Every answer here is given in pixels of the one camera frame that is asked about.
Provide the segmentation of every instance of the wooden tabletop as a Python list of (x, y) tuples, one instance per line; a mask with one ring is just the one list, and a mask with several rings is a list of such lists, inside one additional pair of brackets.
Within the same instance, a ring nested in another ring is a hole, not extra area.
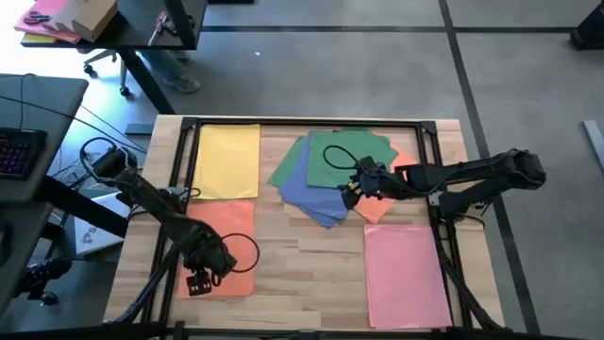
[[(156, 186), (167, 186), (182, 116), (161, 115), (155, 124), (143, 176)], [(184, 320), (187, 327), (221, 329), (371, 331), (368, 324), (362, 227), (368, 222), (350, 212), (341, 225), (327, 230), (296, 207), (282, 202), (268, 178), (296, 137), (310, 129), (261, 129), (260, 196), (256, 199), (255, 227), (261, 258), (256, 269), (255, 294), (231, 298), (173, 298), (169, 322)], [(436, 120), (444, 164), (467, 161), (458, 120)], [(419, 160), (415, 132), (407, 128), (372, 128)], [(188, 136), (179, 183), (186, 172), (192, 136)], [(431, 155), (427, 139), (428, 154)], [(381, 223), (416, 224), (429, 228), (424, 199), (395, 202)], [(129, 225), (122, 256), (109, 297), (105, 319), (120, 315), (146, 284), (159, 223), (148, 215)], [(457, 224), (463, 274), (468, 287), (489, 315), (503, 325), (491, 259), (482, 226), (473, 221)], [(459, 301), (449, 282), (454, 323), (461, 325)], [(153, 320), (158, 319), (163, 292), (160, 285)]]

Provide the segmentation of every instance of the person's foot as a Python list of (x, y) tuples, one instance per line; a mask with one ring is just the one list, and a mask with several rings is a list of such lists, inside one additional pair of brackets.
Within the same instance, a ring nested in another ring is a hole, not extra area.
[(201, 84), (199, 84), (197, 80), (191, 79), (188, 76), (179, 76), (175, 79), (164, 79), (163, 82), (184, 94), (192, 94), (201, 87)]
[(172, 52), (172, 55), (174, 56), (174, 58), (176, 58), (178, 61), (180, 61), (182, 63), (186, 63), (189, 60), (191, 60), (191, 55), (187, 51), (175, 50), (175, 51), (171, 51), (171, 52)]

